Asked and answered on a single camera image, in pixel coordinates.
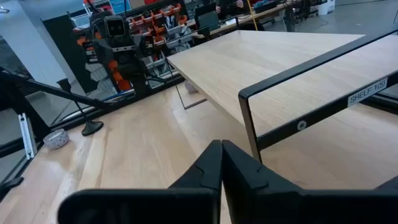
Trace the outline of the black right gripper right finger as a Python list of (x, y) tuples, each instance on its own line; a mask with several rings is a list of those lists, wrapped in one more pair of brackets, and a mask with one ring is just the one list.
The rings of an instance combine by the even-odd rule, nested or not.
[(233, 224), (398, 224), (398, 180), (372, 190), (304, 189), (224, 140)]

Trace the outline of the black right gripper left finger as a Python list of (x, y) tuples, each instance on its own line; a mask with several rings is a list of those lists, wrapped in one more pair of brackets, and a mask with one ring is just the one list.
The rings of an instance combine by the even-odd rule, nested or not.
[(220, 224), (223, 147), (212, 141), (166, 189), (85, 189), (60, 204), (58, 224)]

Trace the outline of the black candlestick holder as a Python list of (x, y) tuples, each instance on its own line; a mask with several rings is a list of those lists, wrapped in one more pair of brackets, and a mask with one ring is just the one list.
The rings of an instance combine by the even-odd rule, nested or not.
[[(72, 86), (69, 83), (67, 78), (61, 79), (57, 83), (63, 91), (65, 91), (69, 94), (72, 93)], [(83, 130), (81, 132), (81, 134), (83, 136), (92, 135), (95, 132), (99, 131), (104, 126), (104, 123), (102, 121), (92, 121), (92, 120), (88, 119), (86, 114), (84, 113), (84, 111), (82, 110), (81, 106), (78, 104), (77, 101), (75, 101), (75, 104), (85, 120), (85, 127), (83, 128)]]

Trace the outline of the white tealight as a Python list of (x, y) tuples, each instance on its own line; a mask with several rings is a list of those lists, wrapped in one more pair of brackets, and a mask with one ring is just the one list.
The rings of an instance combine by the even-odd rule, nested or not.
[(69, 135), (66, 130), (58, 129), (44, 137), (43, 142), (49, 149), (58, 149), (69, 142)]

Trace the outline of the black and orange robot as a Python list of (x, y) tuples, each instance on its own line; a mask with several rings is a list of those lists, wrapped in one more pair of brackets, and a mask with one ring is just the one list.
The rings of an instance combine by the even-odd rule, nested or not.
[[(190, 48), (192, 37), (187, 24), (188, 17), (183, 0), (143, 0), (143, 4), (137, 8), (132, 6), (131, 1), (83, 0), (87, 22), (82, 25), (76, 24), (73, 33), (76, 35), (77, 44), (82, 47), (81, 43), (85, 41), (93, 8), (111, 11), (112, 14), (125, 18), (132, 35), (145, 35), (153, 40), (153, 44), (147, 48), (148, 55), (142, 59), (148, 70), (147, 84), (149, 89), (152, 89), (156, 84), (165, 83), (165, 80), (174, 74), (172, 69), (166, 66), (167, 56)], [(91, 77), (99, 86), (109, 86), (117, 92), (133, 90), (119, 90), (107, 68), (99, 63), (93, 65), (103, 68), (106, 74), (105, 77), (98, 78), (97, 73), (92, 72)]]

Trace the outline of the black partition panel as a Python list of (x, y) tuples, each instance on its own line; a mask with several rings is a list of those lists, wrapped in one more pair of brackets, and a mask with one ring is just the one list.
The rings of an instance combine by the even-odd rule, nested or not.
[(83, 49), (77, 44), (76, 35), (73, 33), (73, 24), (67, 14), (42, 20), (42, 23), (52, 38), (56, 49), (56, 56), (60, 56), (60, 65), (66, 67), (69, 80), (77, 81), (85, 93), (96, 90), (97, 83), (93, 81), (86, 71), (86, 60)]

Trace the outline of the dark laptop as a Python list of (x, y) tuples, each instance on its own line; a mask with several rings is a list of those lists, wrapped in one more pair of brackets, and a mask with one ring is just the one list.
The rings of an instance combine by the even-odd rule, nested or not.
[(208, 28), (209, 31), (213, 31), (220, 28), (219, 22), (215, 2), (195, 9), (195, 24), (198, 29)]

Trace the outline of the person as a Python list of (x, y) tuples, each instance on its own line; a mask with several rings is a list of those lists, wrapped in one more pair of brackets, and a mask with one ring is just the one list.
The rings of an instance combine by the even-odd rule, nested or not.
[(220, 16), (235, 15), (245, 9), (243, 0), (216, 0), (216, 12)]

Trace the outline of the long wooden desk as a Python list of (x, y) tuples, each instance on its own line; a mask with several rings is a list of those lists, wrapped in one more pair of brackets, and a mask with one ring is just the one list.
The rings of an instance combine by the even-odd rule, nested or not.
[(226, 22), (221, 22), (220, 28), (210, 31), (209, 35), (213, 35), (224, 30), (229, 30), (233, 28), (237, 28), (238, 26), (246, 23), (246, 22), (256, 22), (258, 19), (262, 19), (265, 17), (270, 17), (276, 12), (280, 12), (286, 10), (289, 6), (293, 6), (296, 3), (300, 3), (302, 0), (287, 0), (287, 2), (283, 2), (281, 4), (276, 5), (272, 9), (265, 10), (263, 12), (254, 12), (247, 16), (238, 16), (231, 19), (227, 19)]

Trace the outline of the white bin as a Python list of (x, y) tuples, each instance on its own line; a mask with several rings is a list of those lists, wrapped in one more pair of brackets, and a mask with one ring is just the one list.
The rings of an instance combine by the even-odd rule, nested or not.
[(318, 15), (325, 16), (335, 11), (335, 0), (320, 0), (318, 3)]

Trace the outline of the black metal table frame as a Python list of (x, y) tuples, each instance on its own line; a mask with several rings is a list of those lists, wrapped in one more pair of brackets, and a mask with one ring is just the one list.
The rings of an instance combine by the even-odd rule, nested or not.
[[(78, 104), (82, 103), (91, 107), (90, 110), (84, 112), (88, 119), (96, 119), (100, 116), (106, 115), (113, 111), (116, 111), (125, 106), (131, 105), (139, 100), (152, 96), (163, 90), (166, 90), (174, 85), (182, 83), (185, 79), (176, 73), (165, 80), (165, 83), (154, 89), (149, 90), (144, 96), (138, 97), (135, 93), (125, 93), (123, 94), (123, 99), (119, 101), (103, 102), (99, 100), (94, 100), (87, 98), (85, 96), (80, 96), (74, 93), (67, 93), (59, 88), (55, 88), (50, 85), (45, 85), (37, 81), (29, 80), (27, 77), (20, 75), (13, 75), (0, 67), (0, 93), (2, 93), (5, 99), (8, 101), (9, 106), (19, 115), (25, 113), (32, 125), (32, 129), (35, 136), (35, 141), (37, 145), (37, 150), (43, 145), (43, 138), (46, 137), (51, 132), (64, 129), (68, 131), (69, 129), (75, 128), (79, 125), (85, 124), (83, 116), (80, 114), (73, 118), (67, 119), (53, 126), (47, 126), (45, 121), (39, 116), (32, 105), (26, 100), (25, 96), (19, 91), (16, 85), (24, 85), (34, 88), (39, 91), (50, 93), (61, 98), (65, 98), (71, 101), (77, 101)], [(21, 144), (23, 139), (16, 139), (15, 141), (9, 142), (0, 147), (0, 158), (8, 156), (21, 149)]]

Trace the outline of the white metal bracket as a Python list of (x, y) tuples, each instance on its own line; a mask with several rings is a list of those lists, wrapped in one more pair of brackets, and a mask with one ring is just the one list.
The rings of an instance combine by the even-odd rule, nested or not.
[(37, 145), (36, 145), (32, 125), (30, 123), (29, 117), (25, 113), (19, 114), (18, 118), (19, 118), (19, 124), (21, 127), (25, 155), (26, 155), (27, 160), (31, 160), (37, 154)]

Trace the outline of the wooden shelf black metal frame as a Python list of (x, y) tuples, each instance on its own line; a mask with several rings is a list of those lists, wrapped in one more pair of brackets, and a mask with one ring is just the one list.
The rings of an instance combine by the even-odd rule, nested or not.
[[(318, 55), (354, 41), (354, 34), (239, 30), (171, 58), (208, 101), (177, 113), (200, 154), (214, 138), (249, 152), (238, 93)], [(263, 134), (398, 70), (398, 36), (389, 35), (250, 99), (254, 125)], [(398, 115), (357, 104), (263, 150), (275, 170), (300, 167), (380, 169), (398, 172)]]

